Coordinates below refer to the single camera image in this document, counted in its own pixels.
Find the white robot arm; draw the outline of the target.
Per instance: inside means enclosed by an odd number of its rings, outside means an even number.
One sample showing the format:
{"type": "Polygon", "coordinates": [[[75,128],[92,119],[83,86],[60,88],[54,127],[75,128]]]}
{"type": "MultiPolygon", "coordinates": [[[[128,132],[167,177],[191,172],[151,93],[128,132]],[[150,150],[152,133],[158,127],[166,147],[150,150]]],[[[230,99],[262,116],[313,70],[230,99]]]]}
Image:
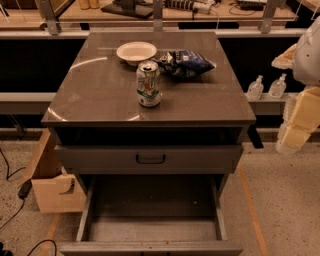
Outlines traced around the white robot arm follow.
{"type": "Polygon", "coordinates": [[[289,97],[279,128],[276,150],[295,153],[320,126],[320,16],[298,42],[272,61],[279,69],[291,69],[296,81],[305,85],[296,97],[289,97]]]}

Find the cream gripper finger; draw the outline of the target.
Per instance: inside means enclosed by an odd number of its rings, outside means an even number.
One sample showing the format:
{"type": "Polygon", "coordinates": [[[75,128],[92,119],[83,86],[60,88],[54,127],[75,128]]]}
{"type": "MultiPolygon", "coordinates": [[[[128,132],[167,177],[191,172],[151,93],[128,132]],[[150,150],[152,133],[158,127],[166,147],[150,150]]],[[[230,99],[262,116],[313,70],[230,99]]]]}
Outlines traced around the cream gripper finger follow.
{"type": "Polygon", "coordinates": [[[320,126],[320,87],[308,87],[285,104],[276,150],[293,154],[300,150],[320,126]]]}
{"type": "Polygon", "coordinates": [[[292,69],[293,68],[293,58],[296,50],[297,44],[293,44],[286,51],[284,51],[279,56],[275,57],[271,63],[272,67],[278,69],[292,69]]]}

